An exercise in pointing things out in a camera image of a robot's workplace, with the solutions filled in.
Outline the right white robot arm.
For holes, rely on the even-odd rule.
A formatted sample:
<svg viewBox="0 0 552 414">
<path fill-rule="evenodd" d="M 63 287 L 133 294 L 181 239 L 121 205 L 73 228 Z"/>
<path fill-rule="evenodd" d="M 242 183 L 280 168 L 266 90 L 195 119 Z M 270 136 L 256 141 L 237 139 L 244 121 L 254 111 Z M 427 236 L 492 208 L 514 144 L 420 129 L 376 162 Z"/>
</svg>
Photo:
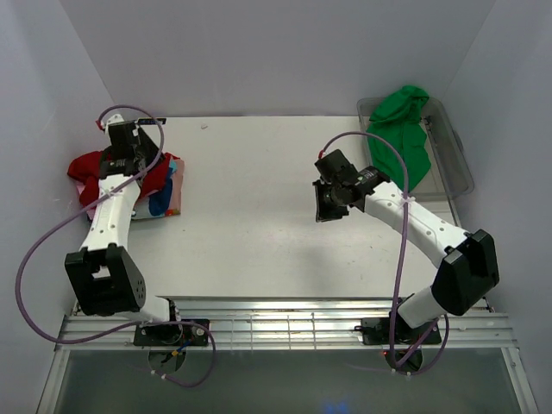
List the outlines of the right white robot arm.
<svg viewBox="0 0 552 414">
<path fill-rule="evenodd" d="M 361 171 L 319 160 L 314 182 L 319 223 L 335 221 L 356 208 L 406 234 L 436 267 L 432 284 L 403 300 L 389 322 L 392 337 L 410 342 L 434 319 L 464 315 L 499 283 L 495 243 L 479 229 L 473 233 L 442 220 L 403 192 L 384 173 L 369 166 Z"/>
</svg>

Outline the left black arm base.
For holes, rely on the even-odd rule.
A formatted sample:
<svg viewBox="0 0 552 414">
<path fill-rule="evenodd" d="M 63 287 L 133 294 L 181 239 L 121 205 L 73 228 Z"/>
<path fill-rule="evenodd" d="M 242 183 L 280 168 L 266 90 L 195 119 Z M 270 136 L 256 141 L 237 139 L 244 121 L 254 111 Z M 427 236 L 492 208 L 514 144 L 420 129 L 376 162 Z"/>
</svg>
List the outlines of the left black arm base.
<svg viewBox="0 0 552 414">
<path fill-rule="evenodd" d="M 209 343 L 208 319 L 184 320 L 184 324 L 142 326 L 135 330 L 133 344 L 138 347 L 199 346 Z"/>
</svg>

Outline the dark red t-shirt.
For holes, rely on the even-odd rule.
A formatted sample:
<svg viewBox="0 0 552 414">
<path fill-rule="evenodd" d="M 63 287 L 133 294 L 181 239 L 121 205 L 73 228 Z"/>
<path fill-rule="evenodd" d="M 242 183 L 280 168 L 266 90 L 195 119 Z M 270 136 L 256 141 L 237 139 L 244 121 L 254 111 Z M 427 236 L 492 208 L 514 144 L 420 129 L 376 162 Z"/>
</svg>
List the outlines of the dark red t-shirt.
<svg viewBox="0 0 552 414">
<path fill-rule="evenodd" d="M 88 191 L 93 191 L 93 195 L 97 196 L 97 198 L 99 194 L 98 181 L 101 156 L 102 153 L 100 151 L 94 151 L 81 155 L 71 162 L 67 171 L 67 175 L 71 179 L 84 184 L 86 189 Z M 150 192 L 150 190 L 148 190 L 144 185 L 146 176 L 142 181 L 141 195 L 139 199 L 143 198 Z"/>
</svg>

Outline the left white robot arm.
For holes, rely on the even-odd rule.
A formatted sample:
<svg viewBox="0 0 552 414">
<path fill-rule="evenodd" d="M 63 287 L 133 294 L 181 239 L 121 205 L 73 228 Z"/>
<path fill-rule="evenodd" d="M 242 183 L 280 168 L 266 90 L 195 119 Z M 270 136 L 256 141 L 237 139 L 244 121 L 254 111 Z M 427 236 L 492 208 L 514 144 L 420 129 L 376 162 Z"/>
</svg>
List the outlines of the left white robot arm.
<svg viewBox="0 0 552 414">
<path fill-rule="evenodd" d="M 170 301 L 150 296 L 147 283 L 128 251 L 129 227 L 142 179 L 132 178 L 159 161 L 159 148 L 135 122 L 106 128 L 111 145 L 99 167 L 98 204 L 91 228 L 78 251 L 65 258 L 66 273 L 87 316 L 120 314 L 154 322 L 164 344 L 177 342 L 183 324 L 173 317 Z"/>
</svg>

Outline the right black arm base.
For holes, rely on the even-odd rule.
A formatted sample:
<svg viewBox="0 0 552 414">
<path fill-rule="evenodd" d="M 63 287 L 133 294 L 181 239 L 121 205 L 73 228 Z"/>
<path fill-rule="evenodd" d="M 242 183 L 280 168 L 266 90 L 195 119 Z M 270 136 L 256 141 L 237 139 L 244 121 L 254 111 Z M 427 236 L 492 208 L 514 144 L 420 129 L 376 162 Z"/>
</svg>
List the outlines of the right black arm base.
<svg viewBox="0 0 552 414">
<path fill-rule="evenodd" d="M 390 317 L 365 317 L 354 331 L 361 333 L 364 345 L 384 345 L 389 343 L 391 328 Z M 442 343 L 442 337 L 437 326 L 432 322 L 425 323 L 415 329 L 410 328 L 400 316 L 397 316 L 395 324 L 395 342 L 397 344 L 413 344 L 418 341 L 425 332 L 429 334 L 423 339 L 422 344 L 438 345 Z"/>
</svg>

